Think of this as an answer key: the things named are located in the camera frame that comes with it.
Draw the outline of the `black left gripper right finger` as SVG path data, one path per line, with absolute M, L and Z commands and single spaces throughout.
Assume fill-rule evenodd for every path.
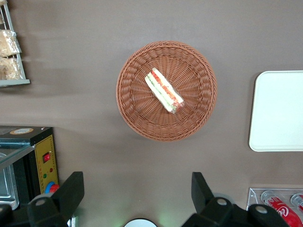
M 201 172 L 193 172 L 191 198 L 196 209 L 184 227 L 246 227 L 246 211 L 222 196 L 215 197 Z

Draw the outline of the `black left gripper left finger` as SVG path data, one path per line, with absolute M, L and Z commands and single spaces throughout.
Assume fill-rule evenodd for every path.
M 66 227 L 84 197 L 83 172 L 73 172 L 51 196 L 43 194 L 27 207 L 31 227 Z

